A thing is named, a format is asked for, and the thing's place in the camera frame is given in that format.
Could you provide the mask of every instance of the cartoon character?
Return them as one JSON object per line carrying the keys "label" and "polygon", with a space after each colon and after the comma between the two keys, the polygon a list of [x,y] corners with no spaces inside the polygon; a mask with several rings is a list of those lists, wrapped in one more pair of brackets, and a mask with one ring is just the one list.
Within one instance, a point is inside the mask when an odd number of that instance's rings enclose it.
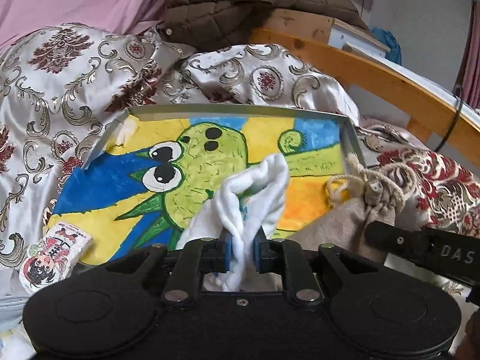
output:
{"label": "cartoon character", "polygon": [[56,271],[62,274],[68,263],[70,248],[76,243],[78,234],[67,234],[64,227],[57,230],[52,237],[46,237],[30,247],[30,257],[23,266],[23,274],[34,286],[51,283]]}
{"label": "cartoon character", "polygon": [[[300,151],[303,135],[284,131],[278,147],[285,155],[290,176],[322,176],[342,172],[342,164],[326,162],[325,150]],[[130,174],[149,191],[157,192],[115,220],[160,212],[159,218],[136,240],[134,248],[158,233],[173,229],[169,249],[173,249],[190,220],[206,199],[213,197],[229,175],[255,165],[248,163],[248,151],[242,133],[212,122],[202,122],[184,130],[176,141],[160,142],[138,156],[158,161],[158,165]]]}

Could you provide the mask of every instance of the cartoon girl illustration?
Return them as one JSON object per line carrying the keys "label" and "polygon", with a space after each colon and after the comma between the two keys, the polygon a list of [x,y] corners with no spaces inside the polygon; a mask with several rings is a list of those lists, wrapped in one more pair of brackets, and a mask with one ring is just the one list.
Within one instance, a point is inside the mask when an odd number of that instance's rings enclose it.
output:
{"label": "cartoon girl illustration", "polygon": [[56,273],[62,276],[68,263],[70,248],[78,234],[62,227],[51,236],[30,247],[30,257],[23,265],[23,275],[35,287],[53,282]]}

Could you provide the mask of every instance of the wooden bed frame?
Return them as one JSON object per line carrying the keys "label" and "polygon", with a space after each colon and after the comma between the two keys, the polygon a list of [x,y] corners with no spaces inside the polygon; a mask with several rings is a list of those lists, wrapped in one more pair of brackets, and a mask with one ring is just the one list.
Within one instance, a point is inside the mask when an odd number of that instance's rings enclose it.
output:
{"label": "wooden bed frame", "polygon": [[[455,116],[452,105],[397,72],[315,40],[258,28],[250,43],[280,44],[345,88],[356,84],[383,98],[410,115],[406,129],[423,143],[432,132],[445,136]],[[466,116],[460,115],[448,143],[480,167],[480,127]]]}

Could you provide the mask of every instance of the painting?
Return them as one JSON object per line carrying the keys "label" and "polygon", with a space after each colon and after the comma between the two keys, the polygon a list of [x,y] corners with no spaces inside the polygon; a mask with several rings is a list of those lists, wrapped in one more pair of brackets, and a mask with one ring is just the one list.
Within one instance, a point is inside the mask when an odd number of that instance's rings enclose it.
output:
{"label": "painting", "polygon": [[93,236],[82,261],[97,265],[155,242],[175,245],[227,176],[284,154],[290,184],[275,237],[328,210],[325,183],[343,173],[339,125],[328,119],[191,117],[139,121],[123,146],[110,144],[74,169],[48,226],[70,222]]}

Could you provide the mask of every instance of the black cable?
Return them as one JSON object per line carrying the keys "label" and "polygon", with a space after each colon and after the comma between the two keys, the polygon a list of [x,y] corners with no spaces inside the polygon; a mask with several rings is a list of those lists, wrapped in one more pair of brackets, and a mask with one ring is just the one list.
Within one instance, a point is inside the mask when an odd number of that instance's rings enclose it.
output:
{"label": "black cable", "polygon": [[445,142],[447,142],[448,138],[450,137],[450,134],[452,133],[453,129],[455,128],[455,125],[457,124],[458,118],[460,117],[460,113],[462,112],[463,108],[463,87],[460,84],[455,84],[453,88],[453,95],[460,100],[460,105],[458,106],[457,113],[455,114],[452,123],[450,124],[450,127],[448,128],[447,133],[445,136],[442,138],[442,141],[438,144],[434,152],[438,153],[442,147],[445,145]]}

